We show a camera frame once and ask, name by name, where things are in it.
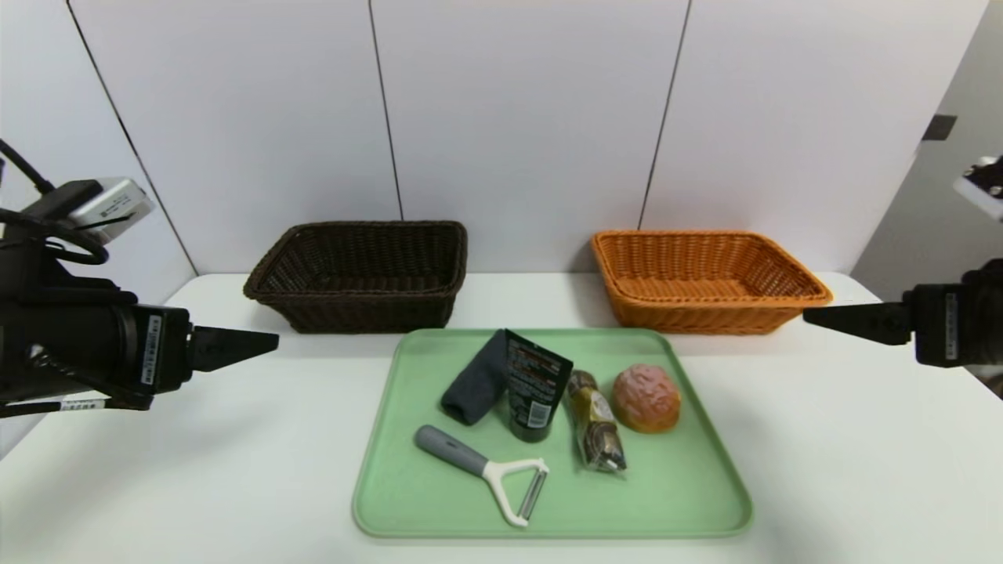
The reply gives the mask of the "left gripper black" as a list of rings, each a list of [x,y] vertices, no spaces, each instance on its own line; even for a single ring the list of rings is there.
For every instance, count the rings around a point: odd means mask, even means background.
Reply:
[[[210,326],[189,337],[186,311],[143,304],[57,305],[34,323],[36,397],[152,397],[177,390],[191,371],[232,367],[280,343],[278,334]]]

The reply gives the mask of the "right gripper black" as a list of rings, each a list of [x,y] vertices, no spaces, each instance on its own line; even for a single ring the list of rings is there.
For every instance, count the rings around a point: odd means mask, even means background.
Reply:
[[[802,318],[885,345],[907,344],[913,331],[914,356],[929,367],[1002,364],[1002,260],[966,272],[955,284],[914,286],[903,303],[809,308]]]

